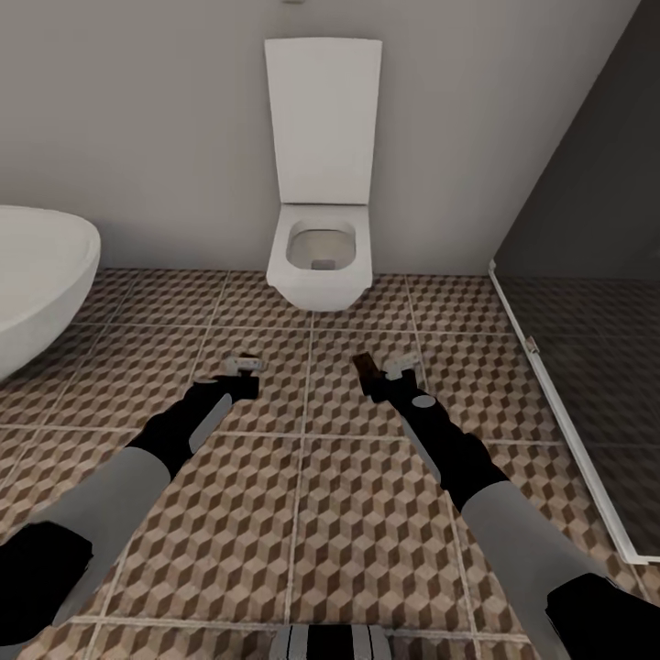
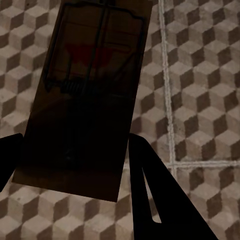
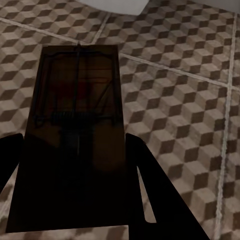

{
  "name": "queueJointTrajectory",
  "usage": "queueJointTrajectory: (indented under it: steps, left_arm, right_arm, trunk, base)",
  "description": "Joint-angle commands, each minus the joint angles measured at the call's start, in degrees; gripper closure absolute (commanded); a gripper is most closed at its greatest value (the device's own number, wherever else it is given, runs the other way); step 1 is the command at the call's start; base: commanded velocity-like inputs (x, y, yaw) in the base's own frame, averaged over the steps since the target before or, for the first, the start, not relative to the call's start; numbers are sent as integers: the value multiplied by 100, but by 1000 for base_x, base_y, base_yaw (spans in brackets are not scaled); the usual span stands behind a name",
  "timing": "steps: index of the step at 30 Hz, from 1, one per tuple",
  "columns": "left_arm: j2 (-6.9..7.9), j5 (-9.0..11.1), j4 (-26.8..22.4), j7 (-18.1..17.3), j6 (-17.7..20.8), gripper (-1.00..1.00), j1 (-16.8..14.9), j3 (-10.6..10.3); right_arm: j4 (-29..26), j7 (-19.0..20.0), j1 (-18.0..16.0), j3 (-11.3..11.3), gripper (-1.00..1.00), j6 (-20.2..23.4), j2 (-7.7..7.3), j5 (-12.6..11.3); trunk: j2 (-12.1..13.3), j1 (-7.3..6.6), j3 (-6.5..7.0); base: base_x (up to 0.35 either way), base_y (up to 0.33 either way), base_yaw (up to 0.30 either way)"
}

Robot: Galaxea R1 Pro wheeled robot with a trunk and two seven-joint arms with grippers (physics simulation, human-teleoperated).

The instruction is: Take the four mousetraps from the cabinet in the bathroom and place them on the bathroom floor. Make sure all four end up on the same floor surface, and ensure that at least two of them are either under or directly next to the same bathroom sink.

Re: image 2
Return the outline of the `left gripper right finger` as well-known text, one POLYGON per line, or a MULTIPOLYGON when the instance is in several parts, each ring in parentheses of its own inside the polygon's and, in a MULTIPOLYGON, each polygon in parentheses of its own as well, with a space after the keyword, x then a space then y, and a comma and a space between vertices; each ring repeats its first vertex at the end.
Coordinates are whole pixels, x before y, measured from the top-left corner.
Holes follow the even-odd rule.
POLYGON ((149 142, 129 133, 134 240, 218 240, 149 142), (152 218, 144 174, 161 223, 152 218))

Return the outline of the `mousetrap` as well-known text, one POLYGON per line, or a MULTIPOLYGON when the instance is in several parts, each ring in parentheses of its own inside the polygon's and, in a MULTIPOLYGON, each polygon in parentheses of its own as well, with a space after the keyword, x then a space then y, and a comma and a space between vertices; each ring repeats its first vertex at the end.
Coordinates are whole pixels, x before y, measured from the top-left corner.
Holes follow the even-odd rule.
POLYGON ((117 203, 153 3, 61 0, 12 183, 117 203))

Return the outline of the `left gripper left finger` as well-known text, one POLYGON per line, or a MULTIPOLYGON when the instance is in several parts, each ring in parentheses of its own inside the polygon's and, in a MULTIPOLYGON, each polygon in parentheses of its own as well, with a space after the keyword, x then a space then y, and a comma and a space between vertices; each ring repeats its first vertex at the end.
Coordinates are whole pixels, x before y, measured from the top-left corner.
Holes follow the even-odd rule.
POLYGON ((0 138, 0 193, 21 161, 23 139, 22 133, 0 138))

